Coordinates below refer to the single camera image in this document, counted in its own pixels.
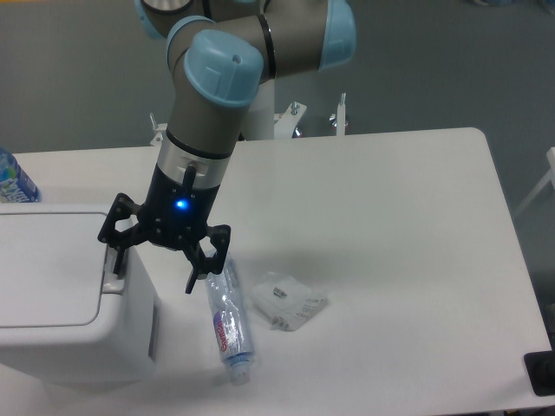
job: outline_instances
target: bottle cap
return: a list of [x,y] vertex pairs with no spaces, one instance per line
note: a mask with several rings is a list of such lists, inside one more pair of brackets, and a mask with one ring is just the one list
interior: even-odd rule
[[251,379],[251,363],[249,361],[240,361],[233,364],[230,368],[232,383],[242,385],[248,383]]

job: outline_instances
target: clear plastic bag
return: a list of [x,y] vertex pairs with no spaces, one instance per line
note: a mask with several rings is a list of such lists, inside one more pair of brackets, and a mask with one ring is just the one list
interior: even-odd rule
[[251,299],[271,321],[272,329],[296,331],[322,306],[327,293],[315,291],[293,276],[266,273],[251,291]]

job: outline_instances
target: white table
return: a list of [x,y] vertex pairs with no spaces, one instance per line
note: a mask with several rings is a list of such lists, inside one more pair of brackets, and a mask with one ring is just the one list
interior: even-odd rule
[[[17,155],[45,202],[142,202],[154,148]],[[267,270],[330,291],[294,333],[249,308],[258,361],[234,387],[184,256],[140,254],[163,302],[158,373],[117,387],[0,367],[2,415],[432,415],[548,406],[523,355],[549,349],[493,162],[474,129],[239,143],[210,224],[245,292]]]

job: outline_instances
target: plastic water bottle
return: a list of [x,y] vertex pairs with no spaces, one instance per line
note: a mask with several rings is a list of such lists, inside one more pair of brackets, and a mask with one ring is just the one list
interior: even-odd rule
[[241,291],[229,253],[222,273],[208,274],[206,292],[212,310],[219,358],[227,367],[232,382],[244,384],[249,380],[254,348]]
[[16,158],[0,147],[0,202],[37,202],[39,191]]

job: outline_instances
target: blue led light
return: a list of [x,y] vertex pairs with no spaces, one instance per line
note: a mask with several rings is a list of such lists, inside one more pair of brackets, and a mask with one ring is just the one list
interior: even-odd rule
[[177,202],[175,203],[175,207],[176,207],[178,210],[185,211],[185,210],[187,210],[187,209],[189,208],[189,201],[187,201],[186,199],[180,199],[179,201],[177,201]]

